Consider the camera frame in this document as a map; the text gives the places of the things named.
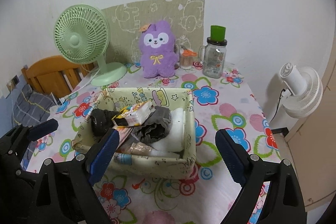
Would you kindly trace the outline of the cardboard sheet with cartoon drawings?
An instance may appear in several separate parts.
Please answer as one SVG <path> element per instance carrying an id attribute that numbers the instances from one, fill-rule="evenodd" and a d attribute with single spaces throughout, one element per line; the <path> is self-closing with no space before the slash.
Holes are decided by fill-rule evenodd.
<path id="1" fill-rule="evenodd" d="M 205 0 L 145 0 L 102 10 L 110 30 L 107 62 L 137 63 L 138 40 L 144 25 L 167 21 L 176 45 L 198 50 L 203 45 Z"/>

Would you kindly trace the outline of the white small fan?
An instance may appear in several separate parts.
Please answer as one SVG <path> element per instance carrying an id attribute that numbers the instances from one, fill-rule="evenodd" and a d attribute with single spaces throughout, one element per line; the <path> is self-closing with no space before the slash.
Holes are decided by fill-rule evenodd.
<path id="1" fill-rule="evenodd" d="M 315 69 L 286 63 L 279 76 L 287 87 L 282 105 L 288 116 L 300 119 L 317 109 L 322 100 L 323 84 Z"/>

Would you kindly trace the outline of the grey plaid cloth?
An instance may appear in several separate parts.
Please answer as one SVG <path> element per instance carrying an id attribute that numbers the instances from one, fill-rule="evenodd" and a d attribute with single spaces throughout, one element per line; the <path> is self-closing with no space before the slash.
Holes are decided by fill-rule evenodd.
<path id="1" fill-rule="evenodd" d="M 29 84 L 25 84 L 14 104 L 14 122 L 23 126 L 36 126 L 48 120 L 50 108 L 55 105 L 53 96 L 35 92 Z"/>

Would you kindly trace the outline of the toothpick holder with orange top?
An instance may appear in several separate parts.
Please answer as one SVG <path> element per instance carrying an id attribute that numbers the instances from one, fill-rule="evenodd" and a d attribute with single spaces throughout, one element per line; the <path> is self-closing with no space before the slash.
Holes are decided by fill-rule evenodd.
<path id="1" fill-rule="evenodd" d="M 193 67 L 194 58 L 197 56 L 198 54 L 192 49 L 182 46 L 179 50 L 179 66 L 182 69 L 191 69 Z"/>

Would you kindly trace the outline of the floral tablecloth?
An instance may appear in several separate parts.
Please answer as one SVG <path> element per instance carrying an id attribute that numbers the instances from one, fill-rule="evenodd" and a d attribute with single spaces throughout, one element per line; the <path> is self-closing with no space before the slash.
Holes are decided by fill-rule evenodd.
<path id="1" fill-rule="evenodd" d="M 147 178 L 108 172 L 94 189 L 113 223 L 220 223 L 240 192 L 215 145 L 215 134 L 226 129 L 247 152 L 266 161 L 280 161 L 280 153 L 268 121 L 242 74 L 227 67 L 220 79 L 211 79 L 195 63 L 178 69 L 170 78 L 145 79 L 139 65 L 128 65 L 127 74 L 110 85 L 135 88 L 117 98 L 123 107 L 146 100 L 146 92 L 163 105 L 175 102 L 168 88 L 187 88 L 194 100 L 197 159 L 184 180 Z"/>

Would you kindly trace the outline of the wooden chair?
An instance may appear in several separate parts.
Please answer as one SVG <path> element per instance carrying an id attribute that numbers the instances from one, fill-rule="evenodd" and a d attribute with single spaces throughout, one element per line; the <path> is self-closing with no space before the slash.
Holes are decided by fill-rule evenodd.
<path id="1" fill-rule="evenodd" d="M 22 68 L 21 72 L 34 91 L 62 98 L 71 94 L 93 68 L 93 63 L 80 65 L 62 56 L 51 56 Z"/>

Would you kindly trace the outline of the glass jar with green lid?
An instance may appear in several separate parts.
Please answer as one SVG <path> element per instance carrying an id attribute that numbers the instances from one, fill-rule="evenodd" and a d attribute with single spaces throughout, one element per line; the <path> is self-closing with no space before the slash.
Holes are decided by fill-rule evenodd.
<path id="1" fill-rule="evenodd" d="M 201 46 L 198 52 L 198 59 L 202 63 L 205 76 L 221 78 L 227 53 L 226 46 L 226 28 L 210 26 L 210 36 L 206 39 L 206 45 Z"/>

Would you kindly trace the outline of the green desk fan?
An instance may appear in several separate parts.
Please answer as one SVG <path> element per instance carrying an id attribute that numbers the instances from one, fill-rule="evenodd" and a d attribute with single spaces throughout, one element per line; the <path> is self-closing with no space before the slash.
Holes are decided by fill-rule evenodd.
<path id="1" fill-rule="evenodd" d="M 93 86 L 110 85 L 127 73 L 125 65 L 105 61 L 109 42 L 110 31 L 104 14 L 89 5 L 65 9 L 54 26 L 54 44 L 66 60 L 79 65 L 97 63 L 97 72 L 91 78 Z"/>

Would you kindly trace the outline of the purple plush toy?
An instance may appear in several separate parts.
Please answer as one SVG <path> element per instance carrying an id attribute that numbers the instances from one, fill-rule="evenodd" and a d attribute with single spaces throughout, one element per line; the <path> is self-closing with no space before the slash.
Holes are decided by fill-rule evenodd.
<path id="1" fill-rule="evenodd" d="M 157 76 L 169 78 L 175 75 L 179 55 L 175 53 L 174 45 L 175 36 L 169 22 L 165 20 L 150 24 L 141 32 L 138 46 L 141 51 L 140 64 L 144 78 Z"/>

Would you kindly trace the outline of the black rolled sock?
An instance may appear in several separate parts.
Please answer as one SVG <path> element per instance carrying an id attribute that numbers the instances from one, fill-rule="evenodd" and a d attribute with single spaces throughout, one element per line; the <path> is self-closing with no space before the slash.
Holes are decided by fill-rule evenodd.
<path id="1" fill-rule="evenodd" d="M 116 111 L 93 109 L 90 114 L 91 129 L 94 136 L 103 137 L 114 126 Z"/>

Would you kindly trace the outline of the dark grey drawstring pouch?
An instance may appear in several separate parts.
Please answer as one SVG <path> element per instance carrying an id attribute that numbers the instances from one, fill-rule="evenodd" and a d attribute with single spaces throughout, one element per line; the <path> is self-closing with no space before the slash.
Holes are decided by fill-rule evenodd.
<path id="1" fill-rule="evenodd" d="M 172 125 L 169 108 L 155 106 L 155 111 L 140 126 L 135 126 L 131 135 L 141 143 L 152 144 L 167 137 Z"/>

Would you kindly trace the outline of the yellow cartoon fabric storage box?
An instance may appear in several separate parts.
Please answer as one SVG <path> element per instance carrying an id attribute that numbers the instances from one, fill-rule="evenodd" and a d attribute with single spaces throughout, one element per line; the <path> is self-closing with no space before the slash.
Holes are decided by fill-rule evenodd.
<path id="1" fill-rule="evenodd" d="M 96 97 L 93 108 L 121 110 L 141 101 L 152 100 L 154 105 L 171 111 L 183 108 L 183 137 L 180 159 L 163 156 L 140 156 L 115 153 L 108 169 L 127 174 L 184 179 L 192 173 L 196 161 L 195 119 L 193 93 L 184 88 L 107 88 Z"/>

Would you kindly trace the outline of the colourful tissue packet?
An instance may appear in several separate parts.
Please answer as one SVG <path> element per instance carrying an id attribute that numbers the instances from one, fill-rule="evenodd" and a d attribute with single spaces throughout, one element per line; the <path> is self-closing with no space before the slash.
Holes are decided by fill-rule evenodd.
<path id="1" fill-rule="evenodd" d="M 112 121 L 115 125 L 120 127 L 140 126 L 153 112 L 155 112 L 153 103 L 151 101 L 145 101 L 124 107 L 112 118 Z"/>

